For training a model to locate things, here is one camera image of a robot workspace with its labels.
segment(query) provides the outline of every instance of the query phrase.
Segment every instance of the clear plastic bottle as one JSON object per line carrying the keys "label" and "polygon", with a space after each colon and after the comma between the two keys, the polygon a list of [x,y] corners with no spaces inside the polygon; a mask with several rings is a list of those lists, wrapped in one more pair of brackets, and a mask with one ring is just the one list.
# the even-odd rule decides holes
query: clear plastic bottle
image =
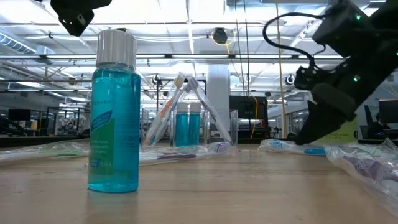
{"label": "clear plastic bottle", "polygon": [[99,33],[93,74],[88,188],[131,192],[138,188],[140,76],[136,40],[126,30]]}
{"label": "clear plastic bottle", "polygon": [[201,103],[190,103],[189,106],[189,134],[190,146],[199,145]]}
{"label": "clear plastic bottle", "polygon": [[188,103],[177,103],[175,116],[175,146],[187,146],[188,141]]}

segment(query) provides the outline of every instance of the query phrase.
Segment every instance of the plastic wrapper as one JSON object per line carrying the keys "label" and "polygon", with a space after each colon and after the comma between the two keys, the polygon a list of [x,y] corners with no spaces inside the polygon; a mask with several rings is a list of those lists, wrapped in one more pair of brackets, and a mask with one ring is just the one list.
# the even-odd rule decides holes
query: plastic wrapper
{"label": "plastic wrapper", "polygon": [[364,188],[398,217],[398,151],[386,140],[383,145],[347,144],[326,147],[327,158],[364,184]]}
{"label": "plastic wrapper", "polygon": [[294,142],[276,139],[262,140],[258,150],[270,152],[288,152],[311,156],[325,156],[325,149],[323,147],[313,146],[310,144],[298,146]]}
{"label": "plastic wrapper", "polygon": [[[181,83],[177,79],[182,78],[182,76],[178,76],[175,83]],[[200,103],[203,105],[205,109],[207,109],[210,114],[211,118],[214,121],[217,130],[220,133],[220,137],[225,139],[225,141],[232,143],[231,136],[229,135],[228,130],[221,124],[220,116],[218,115],[217,111],[208,101],[208,98],[202,88],[199,86],[198,81],[195,77],[188,77],[188,84],[185,85],[182,90],[179,88],[180,85],[176,85],[177,89],[173,94],[173,97],[166,100],[165,106],[161,109],[161,111],[157,114],[154,121],[152,122],[151,126],[148,129],[146,138],[144,140],[143,146],[154,146],[164,135],[165,130],[167,129],[167,125],[169,123],[170,115],[172,111],[177,106],[178,102],[184,100],[184,98],[189,93],[194,93],[197,98],[199,99]]]}
{"label": "plastic wrapper", "polygon": [[[206,159],[227,154],[232,148],[233,146],[228,142],[217,142],[206,146],[148,147],[140,151],[139,163],[142,166],[181,160]],[[0,152],[0,166],[32,159],[83,157],[88,156],[89,150],[89,139],[30,146]]]}

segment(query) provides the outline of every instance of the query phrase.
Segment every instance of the white bottle cap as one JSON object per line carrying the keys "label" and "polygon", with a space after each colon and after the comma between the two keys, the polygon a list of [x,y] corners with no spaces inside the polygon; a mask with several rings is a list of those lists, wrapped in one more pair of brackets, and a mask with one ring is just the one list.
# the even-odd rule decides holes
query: white bottle cap
{"label": "white bottle cap", "polygon": [[189,111],[194,113],[200,113],[201,111],[201,103],[190,103],[189,104]]}
{"label": "white bottle cap", "polygon": [[104,63],[122,63],[136,67],[137,41],[128,30],[104,30],[98,34],[98,67]]}
{"label": "white bottle cap", "polygon": [[188,103],[184,103],[184,102],[177,103],[177,112],[188,113]]}

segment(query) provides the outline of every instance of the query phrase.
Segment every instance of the table surface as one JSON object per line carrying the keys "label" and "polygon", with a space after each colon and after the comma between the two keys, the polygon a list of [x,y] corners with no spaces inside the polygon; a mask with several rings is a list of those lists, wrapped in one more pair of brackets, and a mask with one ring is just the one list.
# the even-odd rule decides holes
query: table surface
{"label": "table surface", "polygon": [[87,158],[0,167],[0,222],[398,223],[326,158],[255,148],[141,167],[129,194],[87,190]]}

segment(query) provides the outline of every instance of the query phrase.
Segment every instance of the ceiling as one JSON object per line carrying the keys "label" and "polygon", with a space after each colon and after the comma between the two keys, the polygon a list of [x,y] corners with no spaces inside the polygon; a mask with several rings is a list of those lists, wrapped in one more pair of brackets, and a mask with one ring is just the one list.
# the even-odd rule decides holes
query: ceiling
{"label": "ceiling", "polygon": [[[321,14],[329,2],[333,0],[279,0],[279,14],[286,12],[305,12]],[[366,14],[372,14],[375,9],[368,8],[370,0],[354,1]],[[81,37],[68,35],[60,26],[56,13],[50,7],[49,0],[37,3],[31,0],[0,1],[0,34],[22,43],[32,49],[43,49],[53,54],[83,54],[96,53],[97,35],[102,30],[113,28],[128,28],[137,39],[138,54],[250,54],[278,55],[277,48],[268,45],[262,38],[264,23],[275,16],[277,10],[275,1],[246,0],[246,13],[243,1],[237,0],[236,10],[233,0],[113,0],[108,7],[95,10],[95,18]],[[319,21],[306,17],[285,17],[279,21],[281,44],[290,45],[314,54],[322,49],[312,41],[311,36]],[[211,38],[215,28],[222,27],[228,35],[228,48],[217,45]],[[272,24],[267,34],[277,42],[278,25]],[[294,52],[282,50],[282,55],[292,55]],[[0,45],[0,54],[22,55],[9,46]],[[320,55],[336,55],[326,48]],[[12,65],[13,71],[21,69],[19,77],[27,80],[43,78],[89,80],[95,70],[94,60],[75,60],[65,57],[47,65],[35,60],[6,60],[6,66]],[[282,60],[282,70],[275,60],[249,61],[251,74],[251,89],[279,89],[279,77],[295,73],[299,66],[308,62],[300,60]],[[319,66],[335,65],[339,60],[320,60]],[[206,77],[208,65],[211,63],[228,64],[232,76],[241,77],[247,73],[247,60],[242,66],[239,60],[231,62],[223,60],[171,60],[171,59],[139,59],[137,69],[147,81],[143,88],[150,89],[152,77],[158,74],[165,78],[174,78],[179,73]],[[11,78],[0,72],[0,77]],[[31,86],[13,84],[15,88]],[[48,88],[85,89],[86,83],[50,83],[43,84]],[[242,84],[232,86],[233,90],[242,89]]]}

